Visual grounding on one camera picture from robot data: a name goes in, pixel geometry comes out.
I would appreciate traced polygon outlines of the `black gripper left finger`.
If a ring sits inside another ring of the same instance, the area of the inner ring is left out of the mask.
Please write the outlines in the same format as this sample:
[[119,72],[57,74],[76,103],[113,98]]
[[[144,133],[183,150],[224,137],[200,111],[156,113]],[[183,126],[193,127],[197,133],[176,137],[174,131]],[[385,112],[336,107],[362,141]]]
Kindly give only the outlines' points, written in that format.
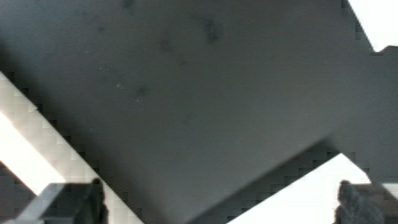
[[9,224],[108,224],[101,180],[51,183]]

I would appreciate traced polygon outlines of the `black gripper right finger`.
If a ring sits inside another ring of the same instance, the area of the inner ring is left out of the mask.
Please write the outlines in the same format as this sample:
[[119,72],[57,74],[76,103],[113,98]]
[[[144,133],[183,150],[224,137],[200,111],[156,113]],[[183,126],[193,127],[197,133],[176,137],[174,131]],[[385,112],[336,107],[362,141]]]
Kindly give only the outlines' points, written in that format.
[[398,224],[398,199],[376,183],[339,183],[334,224]]

